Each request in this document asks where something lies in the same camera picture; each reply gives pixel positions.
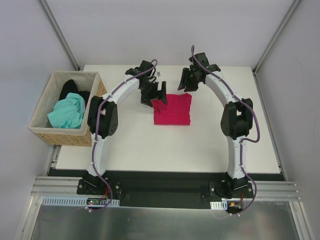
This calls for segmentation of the black t shirt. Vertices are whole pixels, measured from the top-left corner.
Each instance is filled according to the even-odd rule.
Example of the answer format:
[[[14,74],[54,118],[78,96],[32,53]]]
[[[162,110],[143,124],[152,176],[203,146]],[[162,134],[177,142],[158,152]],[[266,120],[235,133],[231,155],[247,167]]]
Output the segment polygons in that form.
[[[89,91],[85,91],[85,90],[79,91],[78,87],[77,87],[77,85],[76,85],[76,83],[75,83],[75,81],[73,79],[68,80],[63,85],[58,100],[60,101],[60,100],[65,99],[69,93],[74,93],[74,94],[80,95],[84,99],[85,105],[88,104],[90,92]]]

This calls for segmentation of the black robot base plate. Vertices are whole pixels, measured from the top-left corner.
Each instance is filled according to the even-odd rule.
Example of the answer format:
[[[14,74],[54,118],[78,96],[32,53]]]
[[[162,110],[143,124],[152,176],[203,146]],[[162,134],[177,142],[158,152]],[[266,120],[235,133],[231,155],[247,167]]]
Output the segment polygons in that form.
[[[252,200],[254,187],[234,188],[225,173],[108,170],[101,178],[85,172],[76,193],[107,195],[122,207],[204,210],[222,199]]]

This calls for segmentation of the pink t shirt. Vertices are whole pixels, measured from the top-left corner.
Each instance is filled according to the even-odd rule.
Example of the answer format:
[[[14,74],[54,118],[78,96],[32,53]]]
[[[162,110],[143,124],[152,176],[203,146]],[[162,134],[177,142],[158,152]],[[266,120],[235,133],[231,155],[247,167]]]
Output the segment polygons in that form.
[[[189,126],[191,124],[190,109],[192,95],[167,94],[167,104],[161,100],[153,100],[153,122],[155,125]]]

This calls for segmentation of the teal t shirt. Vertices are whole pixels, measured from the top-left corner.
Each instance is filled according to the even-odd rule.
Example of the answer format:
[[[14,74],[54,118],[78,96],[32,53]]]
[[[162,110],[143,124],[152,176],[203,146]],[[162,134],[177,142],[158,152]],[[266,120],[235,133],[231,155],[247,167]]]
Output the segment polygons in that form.
[[[83,123],[86,111],[86,103],[77,93],[68,93],[58,100],[52,112],[47,114],[49,123],[57,129],[79,129]]]

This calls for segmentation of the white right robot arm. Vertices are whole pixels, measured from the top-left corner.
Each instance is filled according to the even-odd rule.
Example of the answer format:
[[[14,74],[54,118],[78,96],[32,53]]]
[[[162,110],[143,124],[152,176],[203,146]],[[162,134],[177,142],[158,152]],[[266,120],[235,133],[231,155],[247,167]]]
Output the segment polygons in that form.
[[[242,179],[245,177],[243,142],[253,127],[253,102],[235,94],[223,77],[218,75],[221,69],[216,64],[210,64],[204,52],[193,53],[189,61],[190,66],[182,69],[177,89],[195,92],[199,83],[203,83],[217,96],[223,105],[220,128],[228,142],[226,173],[232,180]]]

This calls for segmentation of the wicker laundry basket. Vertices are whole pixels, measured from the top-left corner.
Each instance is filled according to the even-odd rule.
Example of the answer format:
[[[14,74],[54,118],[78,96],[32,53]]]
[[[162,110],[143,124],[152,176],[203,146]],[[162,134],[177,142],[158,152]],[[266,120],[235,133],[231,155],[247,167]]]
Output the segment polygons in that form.
[[[50,145],[90,147],[92,138],[90,128],[87,125],[90,103],[86,105],[80,128],[53,128],[48,119],[48,114],[53,111],[63,86],[68,80],[74,80],[78,90],[88,91],[90,99],[93,96],[101,97],[107,93],[97,71],[54,71],[42,93],[28,128]]]

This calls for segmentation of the right aluminium frame post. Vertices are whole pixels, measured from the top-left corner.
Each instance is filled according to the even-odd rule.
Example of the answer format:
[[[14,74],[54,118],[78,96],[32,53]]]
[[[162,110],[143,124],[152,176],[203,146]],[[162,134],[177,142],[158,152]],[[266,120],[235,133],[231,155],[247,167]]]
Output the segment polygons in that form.
[[[287,27],[288,23],[293,18],[295,12],[298,10],[299,6],[301,5],[303,1],[302,0],[293,0],[291,4],[289,5],[289,8],[285,12],[283,18],[281,19],[279,25],[277,26],[275,32],[273,33],[272,37],[270,38],[267,46],[265,47],[262,55],[260,56],[258,62],[252,69],[252,73],[254,76],[257,75],[259,70],[262,68],[263,64],[267,60],[268,56],[271,54],[274,46],[276,45],[278,39],[282,35],[283,31]]]

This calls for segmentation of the left aluminium frame post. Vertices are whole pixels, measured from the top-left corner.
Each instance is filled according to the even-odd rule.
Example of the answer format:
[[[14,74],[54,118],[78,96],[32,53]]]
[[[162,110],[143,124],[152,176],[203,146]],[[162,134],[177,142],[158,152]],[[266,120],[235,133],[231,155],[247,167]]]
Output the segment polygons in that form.
[[[41,10],[43,11],[49,25],[51,26],[62,50],[64,51],[68,61],[72,65],[73,69],[75,71],[80,71],[81,67],[78,64],[78,61],[76,60],[55,16],[54,13],[52,12],[50,5],[47,0],[37,0]]]

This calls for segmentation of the aluminium frame post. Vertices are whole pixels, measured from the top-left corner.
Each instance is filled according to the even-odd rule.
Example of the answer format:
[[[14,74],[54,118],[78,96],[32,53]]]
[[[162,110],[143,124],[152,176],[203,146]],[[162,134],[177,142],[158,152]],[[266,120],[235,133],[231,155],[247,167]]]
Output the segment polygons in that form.
[[[252,69],[252,73],[254,76],[257,75],[259,70],[262,68],[263,64],[267,60],[268,56],[271,54],[274,46],[276,45],[278,39],[282,35],[283,31],[287,27],[288,23],[293,18],[295,12],[298,10],[299,6],[301,5],[303,1],[302,0],[293,0],[291,4],[289,5],[289,8],[285,12],[283,18],[281,19],[279,25],[277,26],[275,32],[273,33],[272,37],[270,38],[267,46],[265,47],[262,55],[260,56],[258,62]]]
[[[52,12],[50,5],[47,0],[37,0],[41,10],[43,11],[49,25],[51,26],[62,50],[64,51],[68,61],[72,65],[73,69],[75,71],[80,71],[81,67],[78,64],[78,61],[76,60],[55,16],[54,13]]]

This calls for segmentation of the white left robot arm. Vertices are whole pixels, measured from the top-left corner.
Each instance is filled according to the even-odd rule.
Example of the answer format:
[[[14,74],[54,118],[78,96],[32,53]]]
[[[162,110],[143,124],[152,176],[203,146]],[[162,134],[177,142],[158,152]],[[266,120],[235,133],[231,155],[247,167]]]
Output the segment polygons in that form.
[[[152,107],[153,101],[168,104],[165,81],[158,82],[156,67],[158,60],[143,60],[140,66],[129,68],[119,84],[103,96],[93,96],[90,100],[87,125],[91,133],[91,162],[87,172],[101,177],[107,170],[109,138],[115,134],[119,119],[118,105],[130,94],[140,90],[140,103]]]

